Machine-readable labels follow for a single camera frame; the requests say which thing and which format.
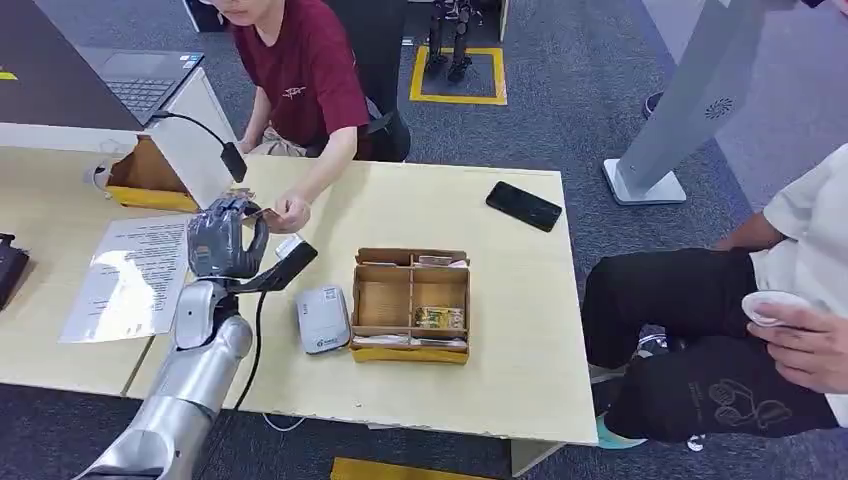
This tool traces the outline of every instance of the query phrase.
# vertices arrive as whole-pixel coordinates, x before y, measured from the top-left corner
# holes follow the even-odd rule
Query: yellow floor marker
[[[504,73],[503,50],[500,48],[469,48],[468,55],[491,55],[492,78],[495,83],[494,97],[478,97],[471,95],[425,95],[421,92],[424,83],[424,67],[427,66],[428,47],[418,47],[415,57],[415,69],[412,71],[412,86],[409,89],[409,99],[413,102],[439,103],[471,103],[476,105],[506,105],[506,74]],[[453,48],[444,47],[442,53],[453,53]]]
[[[423,468],[336,457],[330,480],[491,480]]]

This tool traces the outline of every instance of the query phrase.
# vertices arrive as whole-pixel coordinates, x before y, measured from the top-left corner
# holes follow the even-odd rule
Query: black chair
[[[379,110],[368,126],[371,159],[402,162],[409,129],[397,109],[398,72],[407,0],[324,0],[339,17],[356,56],[359,83]]]

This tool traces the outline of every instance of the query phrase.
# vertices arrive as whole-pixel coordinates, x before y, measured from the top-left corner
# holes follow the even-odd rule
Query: laptop keyboard
[[[133,113],[144,113],[155,107],[174,84],[173,80],[108,81],[106,85]]]

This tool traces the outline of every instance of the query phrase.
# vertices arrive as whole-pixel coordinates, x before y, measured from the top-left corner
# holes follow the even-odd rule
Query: cardboard box
[[[402,335],[413,338],[460,338],[466,346],[374,345],[352,340],[350,349],[357,362],[406,360],[465,364],[471,345],[469,268],[416,266],[420,257],[465,261],[465,252],[415,249],[361,249],[356,257],[353,279],[354,336]],[[463,328],[419,328],[415,325],[418,307],[462,309]]]
[[[126,207],[188,213],[198,210],[185,184],[146,135],[139,135],[132,153],[112,165],[106,190]]]

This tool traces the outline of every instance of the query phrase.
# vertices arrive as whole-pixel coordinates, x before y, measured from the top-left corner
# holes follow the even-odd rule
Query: hand
[[[309,221],[312,207],[302,196],[286,192],[277,199],[274,210],[265,212],[271,233],[295,233]]]
[[[247,140],[247,139],[244,139],[244,138],[239,140],[239,143],[238,143],[239,151],[242,153],[242,155],[250,153],[257,146],[258,146],[258,143],[256,141]]]
[[[785,379],[819,393],[848,393],[848,318],[773,304],[757,313],[786,324],[748,324],[752,335],[769,343],[769,355]]]

